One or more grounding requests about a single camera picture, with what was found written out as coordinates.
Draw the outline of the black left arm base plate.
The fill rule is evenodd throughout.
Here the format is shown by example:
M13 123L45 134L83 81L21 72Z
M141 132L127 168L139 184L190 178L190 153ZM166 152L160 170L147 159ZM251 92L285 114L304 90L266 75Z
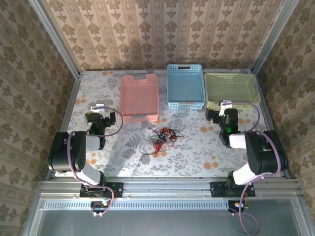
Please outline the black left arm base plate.
M121 198L123 196L122 182L108 182L106 186L113 190L114 198ZM82 184L79 196L80 198L111 198L112 194L108 189Z

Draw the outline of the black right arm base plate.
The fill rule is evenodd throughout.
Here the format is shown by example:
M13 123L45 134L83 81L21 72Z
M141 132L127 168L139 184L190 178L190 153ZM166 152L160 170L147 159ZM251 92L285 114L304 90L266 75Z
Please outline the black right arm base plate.
M214 198L241 197L244 188L244 185L235 184L228 187L223 181L210 182L211 196Z

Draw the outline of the aluminium mounting rail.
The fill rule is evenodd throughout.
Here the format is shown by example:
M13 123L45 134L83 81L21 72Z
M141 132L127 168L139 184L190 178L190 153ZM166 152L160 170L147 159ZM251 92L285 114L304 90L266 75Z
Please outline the aluminium mounting rail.
M205 200L212 197L210 184L223 177L113 177L108 182L123 183L124 200ZM303 191L295 179L272 177L254 184L257 199L301 198ZM38 190L47 200L77 200L81 184L73 178L57 177L40 181Z

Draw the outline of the aluminium frame post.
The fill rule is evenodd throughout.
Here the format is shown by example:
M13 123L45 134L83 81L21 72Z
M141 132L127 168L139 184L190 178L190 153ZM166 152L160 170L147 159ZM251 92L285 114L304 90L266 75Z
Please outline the aluminium frame post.
M286 26L288 20L290 19L294 9L296 8L299 0L285 0L283 6L281 7L261 49L258 52L258 55L255 61L252 64L251 72L254 75L257 75L260 69L262 68L265 60L270 54L272 48L274 47L276 41L278 40L281 32Z
M55 44L58 52L62 56L64 62L66 63L68 69L70 70L72 76L75 80L79 78L80 71L74 62L69 50L64 43L61 34L59 33L56 24L53 22L52 18L49 16L42 0L28 0L30 5L33 7L35 13L39 17L41 23L43 24L45 30L51 37L53 43Z

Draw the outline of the yellow perforated plastic basket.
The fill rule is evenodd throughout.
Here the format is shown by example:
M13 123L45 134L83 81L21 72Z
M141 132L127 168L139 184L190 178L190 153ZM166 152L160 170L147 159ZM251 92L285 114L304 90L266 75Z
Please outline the yellow perforated plastic basket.
M206 73L204 75L206 108L218 111L225 100L232 102L261 102L257 80L253 74Z

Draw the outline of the blue perforated plastic basket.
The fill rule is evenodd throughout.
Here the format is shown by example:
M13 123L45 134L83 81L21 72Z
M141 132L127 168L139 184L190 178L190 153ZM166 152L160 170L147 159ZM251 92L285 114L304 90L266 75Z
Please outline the blue perforated plastic basket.
M202 66L167 66L167 103L169 109L201 110L206 102Z

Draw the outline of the pink perforated plastic basket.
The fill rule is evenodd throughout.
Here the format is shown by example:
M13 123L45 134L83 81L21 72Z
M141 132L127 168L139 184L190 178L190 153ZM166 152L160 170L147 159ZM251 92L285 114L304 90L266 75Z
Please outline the pink perforated plastic basket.
M159 115L158 78L146 74L136 79L132 75L122 77L120 112L124 122L155 122Z

